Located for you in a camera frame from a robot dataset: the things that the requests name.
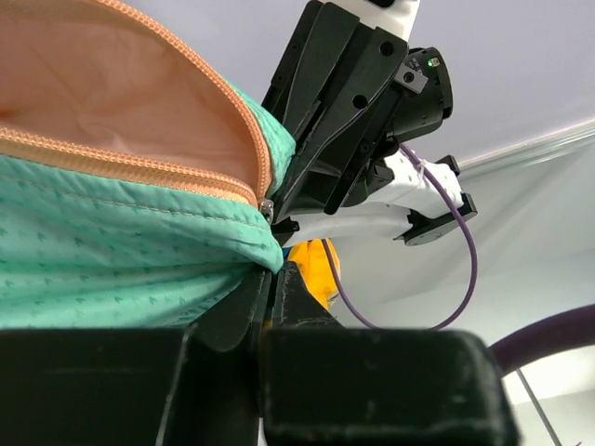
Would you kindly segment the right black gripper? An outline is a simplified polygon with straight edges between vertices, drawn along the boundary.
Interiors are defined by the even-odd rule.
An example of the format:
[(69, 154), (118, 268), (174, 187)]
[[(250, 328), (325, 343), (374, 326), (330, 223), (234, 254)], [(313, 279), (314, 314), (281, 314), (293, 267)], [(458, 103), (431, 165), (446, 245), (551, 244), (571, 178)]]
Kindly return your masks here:
[(400, 144), (451, 116), (441, 52), (413, 48), (403, 60), (407, 50), (334, 1), (305, 5), (261, 102), (268, 142), (295, 153), (273, 196), (276, 217), (363, 203), (395, 179), (388, 158)]

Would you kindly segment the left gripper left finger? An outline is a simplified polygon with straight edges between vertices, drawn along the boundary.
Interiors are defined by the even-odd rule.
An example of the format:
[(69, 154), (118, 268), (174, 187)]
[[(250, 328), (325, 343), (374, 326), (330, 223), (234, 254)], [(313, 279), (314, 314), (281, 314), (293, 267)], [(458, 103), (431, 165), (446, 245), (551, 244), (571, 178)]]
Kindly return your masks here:
[(255, 445), (272, 276), (182, 328), (1, 333), (5, 445)]

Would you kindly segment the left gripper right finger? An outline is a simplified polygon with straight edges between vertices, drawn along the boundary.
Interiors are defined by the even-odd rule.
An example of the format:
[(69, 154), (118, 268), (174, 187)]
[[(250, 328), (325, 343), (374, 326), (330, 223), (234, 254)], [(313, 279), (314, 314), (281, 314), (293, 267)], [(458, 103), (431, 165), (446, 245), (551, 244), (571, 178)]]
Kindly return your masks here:
[(348, 329), (296, 266), (275, 280), (262, 342), (270, 445), (517, 445), (488, 347), (461, 331)]

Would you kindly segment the orange and teal jacket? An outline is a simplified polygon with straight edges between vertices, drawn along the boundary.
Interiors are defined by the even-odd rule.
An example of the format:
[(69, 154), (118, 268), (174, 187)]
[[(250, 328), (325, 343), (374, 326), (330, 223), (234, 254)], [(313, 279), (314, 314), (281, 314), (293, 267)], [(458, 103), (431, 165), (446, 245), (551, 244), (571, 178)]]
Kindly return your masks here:
[(181, 326), (277, 271), (289, 133), (119, 1), (1, 5), (1, 325)]

